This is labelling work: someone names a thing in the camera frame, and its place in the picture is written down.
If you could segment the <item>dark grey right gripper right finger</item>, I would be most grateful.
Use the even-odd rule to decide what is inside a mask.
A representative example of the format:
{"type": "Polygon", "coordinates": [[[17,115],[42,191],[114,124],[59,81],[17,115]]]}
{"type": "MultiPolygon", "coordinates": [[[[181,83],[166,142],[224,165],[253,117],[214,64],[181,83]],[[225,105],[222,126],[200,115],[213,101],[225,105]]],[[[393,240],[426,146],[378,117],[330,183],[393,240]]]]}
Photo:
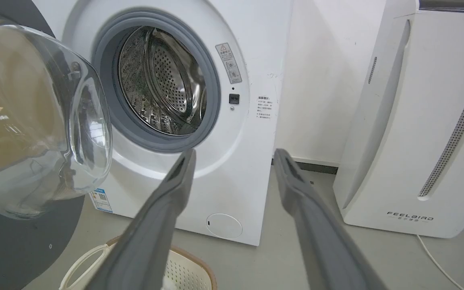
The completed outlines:
{"type": "Polygon", "coordinates": [[[385,284],[302,169],[282,148],[275,150],[282,207],[294,219],[312,290],[384,290],[385,284]]]}

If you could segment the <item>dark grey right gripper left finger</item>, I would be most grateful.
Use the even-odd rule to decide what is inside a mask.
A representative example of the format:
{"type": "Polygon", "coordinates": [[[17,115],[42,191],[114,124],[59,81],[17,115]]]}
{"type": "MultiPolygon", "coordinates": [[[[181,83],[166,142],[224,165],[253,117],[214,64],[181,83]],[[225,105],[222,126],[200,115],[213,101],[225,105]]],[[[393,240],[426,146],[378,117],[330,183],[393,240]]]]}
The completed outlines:
{"type": "Polygon", "coordinates": [[[159,290],[178,216],[188,204],[195,149],[179,156],[85,287],[87,290],[159,290]]]}

